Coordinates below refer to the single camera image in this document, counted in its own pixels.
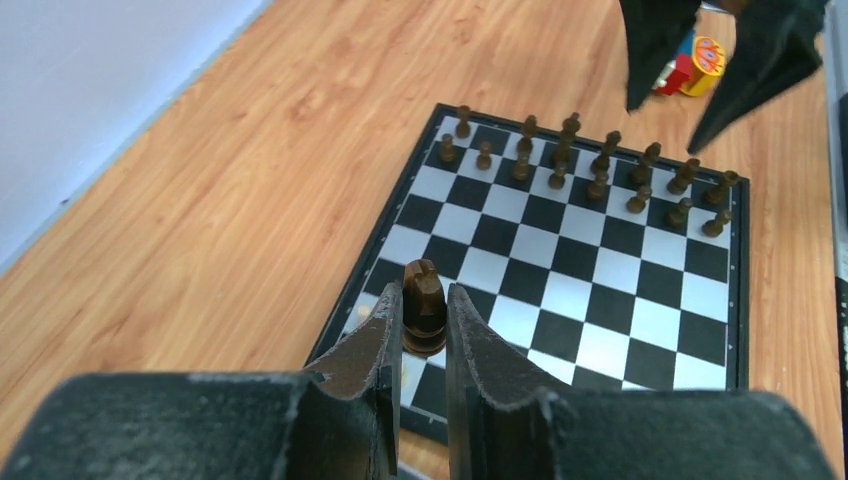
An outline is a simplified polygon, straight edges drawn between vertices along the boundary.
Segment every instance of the white wall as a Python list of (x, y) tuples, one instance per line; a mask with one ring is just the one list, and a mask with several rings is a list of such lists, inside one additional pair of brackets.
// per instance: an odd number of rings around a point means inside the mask
[(268, 3), (0, 1), (0, 275)]

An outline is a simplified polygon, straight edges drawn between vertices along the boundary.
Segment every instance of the yellow toy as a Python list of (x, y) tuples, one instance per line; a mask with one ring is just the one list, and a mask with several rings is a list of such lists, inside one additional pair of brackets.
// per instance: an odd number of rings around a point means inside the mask
[(727, 56), (721, 45), (710, 37), (695, 37), (692, 49), (692, 78), (680, 87), (680, 92), (690, 97), (703, 95), (713, 88), (724, 75)]

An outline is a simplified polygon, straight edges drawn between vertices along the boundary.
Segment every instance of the chess rook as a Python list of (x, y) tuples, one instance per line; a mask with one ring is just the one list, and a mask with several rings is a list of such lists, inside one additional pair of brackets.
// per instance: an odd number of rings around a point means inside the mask
[(724, 201), (725, 197), (727, 197), (727, 192), (730, 188), (735, 186), (738, 182), (738, 173), (733, 170), (724, 172), (718, 180), (718, 185), (704, 192), (704, 201), (712, 205), (718, 205)]

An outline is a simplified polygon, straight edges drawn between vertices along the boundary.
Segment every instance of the chessboard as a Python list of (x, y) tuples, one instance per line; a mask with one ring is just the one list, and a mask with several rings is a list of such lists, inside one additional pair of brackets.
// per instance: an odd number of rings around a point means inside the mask
[[(649, 148), (573, 132), (563, 147), (560, 132), (457, 112), (436, 106), (308, 361), (426, 258), (445, 291), (462, 285), (495, 332), (573, 387), (747, 387), (747, 179), (659, 155), (634, 183)], [(404, 352), (400, 394), (401, 427), (443, 443), (445, 359)]]

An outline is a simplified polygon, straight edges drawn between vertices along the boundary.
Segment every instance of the black square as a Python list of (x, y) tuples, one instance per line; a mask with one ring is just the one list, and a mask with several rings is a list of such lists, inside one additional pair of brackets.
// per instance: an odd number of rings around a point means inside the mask
[(530, 348), (574, 363), (583, 335), (583, 322), (542, 310)]
[(642, 225), (607, 217), (604, 222), (604, 233), (601, 236), (601, 246), (638, 258), (642, 255), (644, 239), (645, 227)]
[(528, 165), (527, 178), (516, 180), (512, 177), (512, 169), (515, 168), (515, 163), (515, 160), (501, 158), (501, 165), (498, 167), (498, 173), (495, 174), (495, 183), (504, 187), (521, 190), (522, 192), (529, 192), (530, 185), (533, 183), (533, 175), (536, 173), (536, 166)]
[(654, 390), (672, 390), (675, 360), (671, 350), (631, 338), (624, 379)]
[(570, 238), (559, 237), (551, 270), (587, 282), (595, 275), (598, 247)]
[(471, 139), (471, 148), (480, 150), (480, 144), (483, 142), (489, 142), (492, 146), (492, 155), (503, 156), (506, 144), (509, 142), (509, 132), (478, 125), (477, 131), (474, 132), (474, 137)]
[(404, 268), (406, 268), (406, 265), (399, 265), (382, 258), (377, 259), (377, 262), (371, 268), (371, 274), (363, 290), (379, 297), (386, 289), (386, 285), (403, 280)]
[(542, 304), (547, 282), (547, 269), (510, 258), (499, 293), (539, 306)]
[(634, 183), (630, 180), (630, 172), (636, 168), (635, 163), (630, 163), (626, 161), (619, 160), (615, 164), (615, 172), (612, 174), (612, 184), (621, 188), (626, 188), (628, 190), (633, 190), (634, 192), (639, 190), (639, 187), (643, 185), (651, 186), (651, 175), (654, 173), (654, 169), (651, 168), (648, 170), (648, 178), (645, 179), (645, 183)]
[(471, 299), (471, 303), (474, 304), (474, 308), (477, 309), (477, 313), (480, 314), (480, 318), (488, 324), (489, 319), (492, 318), (492, 310), (495, 308), (495, 300), (498, 296), (461, 283), (459, 283), (459, 285), (461, 285), (468, 293), (468, 298)]
[(412, 406), (425, 412), (448, 417), (447, 389), (445, 387), (445, 371), (427, 363), (421, 373), (421, 381), (415, 389)]
[(440, 275), (455, 280), (459, 277), (466, 253), (468, 245), (433, 235), (424, 249), (424, 258), (433, 262)]
[(571, 386), (581, 390), (621, 391), (624, 382), (577, 366), (574, 369), (574, 379), (571, 381)]
[(517, 223), (483, 214), (474, 231), (471, 246), (507, 257), (512, 251), (512, 242), (517, 232)]
[(716, 365), (725, 364), (727, 324), (683, 310), (677, 351)]
[(594, 284), (589, 294), (586, 323), (629, 335), (635, 304), (636, 297), (629, 293)]
[(454, 180), (448, 194), (448, 203), (480, 212), (486, 203), (490, 186), (490, 183), (459, 176)]
[(524, 218), (521, 223), (559, 234), (562, 218), (565, 215), (565, 204), (548, 200), (547, 198), (530, 195), (524, 208)]
[(459, 171), (459, 165), (462, 163), (462, 157), (465, 156), (465, 147), (453, 146), (454, 159), (452, 162), (446, 163), (442, 161), (442, 139), (438, 139), (430, 148), (430, 153), (427, 155), (427, 160), (424, 164), (433, 168), (438, 168), (446, 172), (456, 173)]
[(724, 248), (697, 240), (686, 241), (686, 271), (727, 283), (727, 256)]
[(403, 209), (395, 223), (430, 233), (436, 226), (436, 220), (439, 219), (441, 211), (442, 202), (410, 194), (406, 198), (406, 203), (403, 204)]
[(689, 219), (683, 222), (683, 225), (680, 225), (679, 227), (672, 227), (665, 220), (665, 217), (668, 214), (669, 210), (674, 208), (674, 206), (674, 202), (669, 202), (668, 200), (663, 200), (662, 198), (651, 197), (651, 200), (648, 202), (648, 226), (666, 232), (683, 235), (685, 237)]
[(591, 180), (582, 177), (572, 177), (573, 184), (571, 186), (571, 194), (568, 197), (568, 203), (583, 207), (587, 210), (594, 210), (600, 213), (606, 213), (607, 202), (609, 202), (609, 184), (607, 185), (606, 193), (600, 200), (589, 200), (586, 189), (589, 188)]
[(671, 308), (680, 308), (683, 272), (656, 263), (642, 261), (636, 295)]

